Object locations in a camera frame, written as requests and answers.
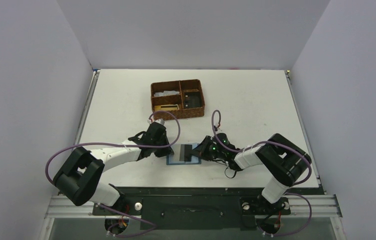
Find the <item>black card with stripe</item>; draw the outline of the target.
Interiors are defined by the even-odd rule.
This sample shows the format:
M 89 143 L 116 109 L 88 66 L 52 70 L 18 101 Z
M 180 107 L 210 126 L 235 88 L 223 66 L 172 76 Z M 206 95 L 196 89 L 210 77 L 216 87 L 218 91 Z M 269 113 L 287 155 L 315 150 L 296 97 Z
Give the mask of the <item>black card with stripe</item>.
M 191 144 L 182 144 L 180 147 L 180 161 L 184 163 L 192 162 L 192 145 Z

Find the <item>blue leather card holder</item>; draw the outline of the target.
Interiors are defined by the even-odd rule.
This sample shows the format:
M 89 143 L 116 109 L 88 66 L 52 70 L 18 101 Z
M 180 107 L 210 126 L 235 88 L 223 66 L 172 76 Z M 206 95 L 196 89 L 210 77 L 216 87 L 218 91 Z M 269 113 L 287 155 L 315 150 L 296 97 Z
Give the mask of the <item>blue leather card holder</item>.
M 174 144 L 171 146 L 173 153 L 167 155 L 166 165 L 200 165 L 201 159 L 199 157 L 185 154 L 186 151 L 193 150 L 198 146 L 198 143 L 188 144 Z

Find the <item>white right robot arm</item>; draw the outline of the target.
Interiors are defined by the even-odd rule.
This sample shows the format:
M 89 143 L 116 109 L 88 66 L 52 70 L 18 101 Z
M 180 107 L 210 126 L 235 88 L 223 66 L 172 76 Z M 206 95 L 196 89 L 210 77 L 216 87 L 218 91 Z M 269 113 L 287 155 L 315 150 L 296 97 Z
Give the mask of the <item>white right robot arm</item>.
M 279 133 L 244 149 L 231 144 L 225 133 L 206 136 L 197 147 L 186 147 L 184 158 L 197 157 L 210 162 L 222 162 L 233 171 L 264 165 L 272 178 L 260 197 L 269 204 L 277 203 L 286 191 L 306 182 L 312 174 L 310 156 Z

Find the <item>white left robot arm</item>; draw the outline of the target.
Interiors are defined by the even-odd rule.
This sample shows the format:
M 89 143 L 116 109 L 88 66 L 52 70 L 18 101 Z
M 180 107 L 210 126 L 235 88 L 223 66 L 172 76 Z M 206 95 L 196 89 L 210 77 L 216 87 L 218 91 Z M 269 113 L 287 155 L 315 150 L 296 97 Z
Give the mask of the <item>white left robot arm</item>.
M 163 119 L 158 119 L 150 123 L 146 131 L 121 144 L 106 144 L 93 150 L 86 149 L 84 145 L 72 147 L 52 184 L 76 206 L 86 202 L 114 206 L 123 195 L 113 185 L 100 180 L 103 172 L 152 154 L 158 158 L 173 154 L 164 123 Z

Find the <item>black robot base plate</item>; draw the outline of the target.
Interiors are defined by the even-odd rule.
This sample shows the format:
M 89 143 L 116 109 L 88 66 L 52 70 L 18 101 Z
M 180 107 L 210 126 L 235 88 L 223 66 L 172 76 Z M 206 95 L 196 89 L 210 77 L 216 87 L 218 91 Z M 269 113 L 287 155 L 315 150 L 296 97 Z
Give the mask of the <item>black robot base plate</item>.
M 145 220 L 141 229 L 253 230 L 260 220 L 291 214 L 287 198 L 269 204 L 261 188 L 121 187 L 123 198 L 114 208 Z

